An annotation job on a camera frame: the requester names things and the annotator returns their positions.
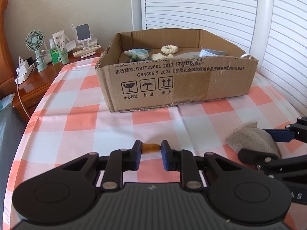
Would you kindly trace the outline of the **yellow cleaning cloth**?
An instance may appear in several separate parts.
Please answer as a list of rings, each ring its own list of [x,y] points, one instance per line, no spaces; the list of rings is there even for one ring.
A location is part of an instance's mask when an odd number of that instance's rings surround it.
[[[161,150],[161,146],[158,145],[158,144],[154,144],[154,143],[148,144],[148,143],[142,142],[142,146],[141,146],[142,154],[155,153],[155,152],[158,152],[160,150]]]

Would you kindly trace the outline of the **blue white plush toy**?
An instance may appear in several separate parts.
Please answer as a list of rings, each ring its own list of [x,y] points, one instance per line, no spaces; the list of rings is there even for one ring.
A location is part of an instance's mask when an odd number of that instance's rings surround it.
[[[170,53],[167,56],[161,54],[161,53],[155,53],[152,54],[151,59],[152,60],[162,60],[162,59],[169,59],[169,58],[173,58],[174,56]]]

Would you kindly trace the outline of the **blue patterned sachet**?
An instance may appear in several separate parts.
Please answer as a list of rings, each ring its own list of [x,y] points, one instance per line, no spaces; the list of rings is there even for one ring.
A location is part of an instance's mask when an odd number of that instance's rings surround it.
[[[149,49],[136,48],[124,51],[124,55],[129,58],[131,62],[145,61],[149,59]]]

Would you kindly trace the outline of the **blue surgical face mask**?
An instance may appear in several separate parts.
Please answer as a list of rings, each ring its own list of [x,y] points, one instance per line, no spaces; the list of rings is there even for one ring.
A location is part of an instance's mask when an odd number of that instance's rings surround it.
[[[213,57],[213,56],[223,56],[226,54],[226,51],[218,51],[213,49],[201,49],[198,57]]]

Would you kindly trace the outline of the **cream ring blue tassel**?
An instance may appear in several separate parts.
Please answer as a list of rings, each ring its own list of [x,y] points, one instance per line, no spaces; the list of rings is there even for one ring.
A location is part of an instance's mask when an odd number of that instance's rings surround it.
[[[161,48],[161,52],[164,54],[174,54],[178,52],[178,47],[175,45],[165,45]]]

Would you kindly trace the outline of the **grey mesh fabric pouch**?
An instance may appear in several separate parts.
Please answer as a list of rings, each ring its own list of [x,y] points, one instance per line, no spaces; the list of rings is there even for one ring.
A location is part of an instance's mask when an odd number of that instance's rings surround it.
[[[192,59],[192,58],[198,58],[199,52],[188,52],[188,53],[181,53],[179,55],[174,56],[174,58],[178,59]]]

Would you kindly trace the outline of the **pink checkered tablecloth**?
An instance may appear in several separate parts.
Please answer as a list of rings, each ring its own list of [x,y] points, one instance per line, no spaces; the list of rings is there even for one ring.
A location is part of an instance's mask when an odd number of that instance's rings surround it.
[[[101,156],[131,148],[136,140],[212,151],[231,160],[237,154],[226,137],[248,122],[283,128],[297,120],[294,107],[260,74],[246,96],[158,110],[111,113],[95,73],[97,59],[65,65],[34,111],[17,149],[4,199],[3,229],[18,222],[12,192],[21,182],[89,152]]]

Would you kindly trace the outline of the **brown cardboard box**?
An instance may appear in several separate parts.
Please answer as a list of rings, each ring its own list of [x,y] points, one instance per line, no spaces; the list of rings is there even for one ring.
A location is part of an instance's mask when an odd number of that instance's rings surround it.
[[[178,47],[173,56],[203,48],[226,54],[131,62],[123,53],[143,48],[155,54],[165,45]],[[256,58],[206,30],[150,29],[117,33],[95,71],[108,109],[124,112],[246,95],[257,64]]]

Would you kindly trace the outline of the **wooden nightstand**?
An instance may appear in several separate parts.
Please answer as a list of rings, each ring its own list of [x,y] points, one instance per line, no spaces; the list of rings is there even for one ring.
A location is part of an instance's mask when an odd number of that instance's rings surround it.
[[[39,102],[49,89],[63,67],[62,63],[49,64],[42,72],[32,71],[28,79],[18,86],[12,106],[18,111],[22,119],[28,123]]]

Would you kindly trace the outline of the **blue bed sheet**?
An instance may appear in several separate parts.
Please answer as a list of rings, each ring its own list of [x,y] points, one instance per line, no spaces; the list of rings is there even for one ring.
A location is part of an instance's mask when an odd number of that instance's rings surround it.
[[[9,172],[26,128],[25,121],[12,105],[13,98],[14,94],[10,94],[1,99],[1,215],[4,212],[4,199]]]

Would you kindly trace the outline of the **white remote control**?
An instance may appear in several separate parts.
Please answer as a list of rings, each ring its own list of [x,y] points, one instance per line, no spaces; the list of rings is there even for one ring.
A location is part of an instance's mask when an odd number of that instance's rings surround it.
[[[90,46],[87,48],[83,48],[79,51],[74,52],[73,56],[80,57],[80,58],[89,57],[89,56],[95,55],[96,51],[99,50],[100,48],[101,48],[100,45],[94,45],[94,46]]]

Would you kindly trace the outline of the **white louvered closet door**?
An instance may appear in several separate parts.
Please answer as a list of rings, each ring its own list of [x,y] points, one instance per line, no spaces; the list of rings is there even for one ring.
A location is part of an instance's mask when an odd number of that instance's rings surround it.
[[[306,115],[306,0],[141,1],[144,29],[205,29],[234,43]]]

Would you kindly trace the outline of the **green sanitizer bottle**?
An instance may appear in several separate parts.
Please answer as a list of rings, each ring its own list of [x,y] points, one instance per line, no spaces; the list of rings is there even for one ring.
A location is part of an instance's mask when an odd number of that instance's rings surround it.
[[[50,44],[50,49],[48,51],[50,53],[50,58],[51,58],[52,64],[57,64],[61,61],[59,53],[57,51],[57,48],[55,47],[54,44]]]

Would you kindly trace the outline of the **green tube bottle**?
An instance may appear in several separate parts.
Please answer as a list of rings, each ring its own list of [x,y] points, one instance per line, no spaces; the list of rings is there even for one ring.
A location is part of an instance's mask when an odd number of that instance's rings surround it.
[[[57,51],[59,53],[60,56],[60,60],[62,62],[63,65],[66,65],[69,63],[69,57],[68,57],[68,53],[67,53],[67,49],[66,49],[66,43],[64,41],[60,41],[56,44],[57,47]]]

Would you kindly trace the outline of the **white wifi router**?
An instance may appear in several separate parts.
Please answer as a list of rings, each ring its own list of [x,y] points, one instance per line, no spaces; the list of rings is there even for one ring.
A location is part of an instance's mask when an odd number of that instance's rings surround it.
[[[67,51],[78,51],[83,49],[83,43],[79,44],[77,41],[77,32],[76,32],[76,27],[74,24],[71,24],[71,28],[73,30],[73,34],[74,34],[74,39],[70,40],[68,38],[68,36],[65,35],[65,39],[66,39],[66,47],[67,47]],[[96,37],[92,36],[92,39],[88,42],[88,47],[90,46],[94,46],[96,45],[98,42],[98,39]]]

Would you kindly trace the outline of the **white power strip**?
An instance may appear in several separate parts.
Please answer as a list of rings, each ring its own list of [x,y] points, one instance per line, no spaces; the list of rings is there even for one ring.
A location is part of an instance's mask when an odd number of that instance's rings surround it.
[[[35,65],[34,64],[28,64],[27,60],[23,60],[21,57],[19,57],[18,60],[18,67],[16,69],[17,78],[15,79],[15,83],[17,85],[22,84],[24,81],[28,79],[31,72],[34,70]]]

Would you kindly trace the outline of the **phone on white stand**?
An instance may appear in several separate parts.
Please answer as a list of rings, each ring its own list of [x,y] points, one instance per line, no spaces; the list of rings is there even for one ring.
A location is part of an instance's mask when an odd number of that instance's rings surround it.
[[[76,27],[77,41],[79,44],[83,43],[83,48],[88,47],[88,42],[92,39],[89,24],[81,24]]]

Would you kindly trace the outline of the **wooden bed headboard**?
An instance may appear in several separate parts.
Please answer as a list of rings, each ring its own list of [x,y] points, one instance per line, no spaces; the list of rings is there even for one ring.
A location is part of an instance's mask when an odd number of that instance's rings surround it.
[[[4,30],[4,13],[8,5],[8,0],[0,0],[0,2],[0,96],[3,99],[9,94],[16,92],[17,85],[15,84],[15,78],[17,74]]]

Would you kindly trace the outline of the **white cream tube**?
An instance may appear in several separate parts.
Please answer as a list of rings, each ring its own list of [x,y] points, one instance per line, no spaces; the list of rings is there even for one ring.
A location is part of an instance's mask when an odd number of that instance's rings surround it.
[[[54,33],[52,36],[55,44],[59,44],[60,42],[64,43],[66,42],[64,30],[58,31]]]

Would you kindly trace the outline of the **green desk fan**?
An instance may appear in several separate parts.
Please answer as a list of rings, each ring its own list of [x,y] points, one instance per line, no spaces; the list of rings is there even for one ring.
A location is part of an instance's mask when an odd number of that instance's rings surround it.
[[[40,30],[31,31],[26,37],[26,47],[30,51],[35,53],[35,62],[38,72],[42,72],[47,68],[45,56],[47,55],[46,50],[40,51],[44,45],[44,34]]]

